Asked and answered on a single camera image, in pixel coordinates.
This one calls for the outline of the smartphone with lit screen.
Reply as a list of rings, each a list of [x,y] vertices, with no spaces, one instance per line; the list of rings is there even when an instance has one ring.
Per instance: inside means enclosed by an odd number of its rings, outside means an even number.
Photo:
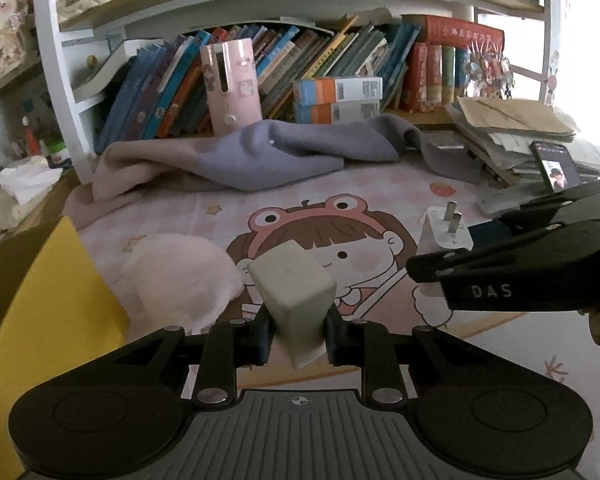
[[[530,150],[547,187],[552,192],[562,192],[582,184],[577,167],[569,151],[562,144],[533,141]]]

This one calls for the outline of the large white plug charger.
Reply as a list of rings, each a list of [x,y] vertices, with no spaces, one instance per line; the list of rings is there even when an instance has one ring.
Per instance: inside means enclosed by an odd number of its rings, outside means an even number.
[[[457,202],[450,200],[445,206],[431,206],[424,212],[416,255],[473,247],[474,241]]]

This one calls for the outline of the orange blue white box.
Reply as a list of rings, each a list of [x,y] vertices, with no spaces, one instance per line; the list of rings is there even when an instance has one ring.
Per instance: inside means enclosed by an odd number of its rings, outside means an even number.
[[[332,125],[362,122],[380,114],[378,100],[350,101],[320,105],[294,104],[298,124]]]
[[[294,100],[302,106],[380,100],[384,94],[381,77],[300,79],[294,82]]]

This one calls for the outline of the red thick book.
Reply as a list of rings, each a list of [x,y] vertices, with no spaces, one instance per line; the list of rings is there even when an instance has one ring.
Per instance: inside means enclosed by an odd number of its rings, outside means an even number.
[[[417,41],[423,44],[462,49],[474,42],[497,49],[505,46],[504,32],[490,26],[431,14],[403,14],[401,18],[404,24],[420,27]]]

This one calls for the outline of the lower orange blue white box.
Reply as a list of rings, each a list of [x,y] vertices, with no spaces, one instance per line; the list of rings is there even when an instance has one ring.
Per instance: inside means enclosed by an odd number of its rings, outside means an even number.
[[[294,104],[298,124],[332,125],[362,122],[380,114],[378,100],[350,101],[320,105]]]

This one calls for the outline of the white foam block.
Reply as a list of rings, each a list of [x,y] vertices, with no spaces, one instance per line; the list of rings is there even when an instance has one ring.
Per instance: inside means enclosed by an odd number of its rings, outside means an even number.
[[[322,326],[334,304],[337,283],[294,240],[280,244],[248,264],[248,272],[294,368],[326,352]]]

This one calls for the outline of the pink cylindrical humidifier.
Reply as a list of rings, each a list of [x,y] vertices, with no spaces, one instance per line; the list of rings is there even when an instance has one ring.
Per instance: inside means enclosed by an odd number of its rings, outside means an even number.
[[[214,135],[226,136],[260,122],[262,110],[251,39],[207,44],[200,55]]]

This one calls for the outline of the pink plush toy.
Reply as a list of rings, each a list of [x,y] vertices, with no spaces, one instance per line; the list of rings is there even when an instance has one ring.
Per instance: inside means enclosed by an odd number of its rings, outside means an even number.
[[[228,253],[206,238],[175,233],[142,238],[122,266],[140,303],[140,327],[180,326],[195,335],[209,328],[244,290]]]

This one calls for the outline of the stack of papers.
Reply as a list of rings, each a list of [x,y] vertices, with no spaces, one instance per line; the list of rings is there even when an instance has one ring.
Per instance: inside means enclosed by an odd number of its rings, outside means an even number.
[[[581,176],[600,177],[600,147],[568,116],[538,101],[460,98],[444,109],[468,150],[509,185],[541,177],[534,141],[565,146]]]

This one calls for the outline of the cartoon girl desk mat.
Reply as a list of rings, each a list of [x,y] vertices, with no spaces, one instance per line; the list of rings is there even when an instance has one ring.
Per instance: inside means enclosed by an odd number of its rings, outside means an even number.
[[[230,318],[251,318],[260,308],[251,261],[295,242],[332,274],[336,305],[348,318],[376,321],[396,333],[430,324],[580,391],[600,390],[600,313],[454,312],[406,273],[426,210],[455,202],[465,222],[477,224],[481,193],[404,160],[257,193],[150,191],[82,229],[80,237],[128,311],[132,337],[145,333],[146,315],[123,268],[151,237],[202,237],[232,258],[242,292],[226,309]]]

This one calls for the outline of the upper orange blue white box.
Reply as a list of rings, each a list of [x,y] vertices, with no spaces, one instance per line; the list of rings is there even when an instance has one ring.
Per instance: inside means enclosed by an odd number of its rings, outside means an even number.
[[[300,79],[294,82],[294,100],[302,106],[380,100],[384,94],[381,77]]]

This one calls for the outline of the grey purple blanket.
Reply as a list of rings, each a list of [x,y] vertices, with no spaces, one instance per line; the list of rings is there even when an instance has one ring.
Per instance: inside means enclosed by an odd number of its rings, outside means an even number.
[[[349,160],[396,162],[409,146],[418,148],[429,170],[441,177],[480,180],[481,162],[460,150],[437,148],[395,114],[333,125],[261,120],[218,138],[110,144],[92,182],[70,193],[64,214],[83,229],[150,188],[263,191],[343,170]]]

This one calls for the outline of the white tissue pack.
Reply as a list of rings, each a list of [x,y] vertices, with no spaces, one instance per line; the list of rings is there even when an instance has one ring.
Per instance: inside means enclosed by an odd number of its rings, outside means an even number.
[[[41,155],[0,170],[0,231],[15,229],[37,207],[62,176]]]

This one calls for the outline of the white bookshelf frame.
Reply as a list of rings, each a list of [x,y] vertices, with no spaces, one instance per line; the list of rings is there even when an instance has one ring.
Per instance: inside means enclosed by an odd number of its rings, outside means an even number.
[[[389,18],[438,14],[475,21],[488,13],[528,18],[544,27],[543,58],[558,49],[560,0],[114,0],[65,23],[58,21],[56,0],[34,0],[47,89],[83,183],[93,179],[95,108],[104,99],[79,101],[74,96],[74,88],[86,75],[88,58],[101,61],[128,39],[171,39],[200,28],[283,16],[338,26],[349,15],[373,15],[379,9],[386,10]]]

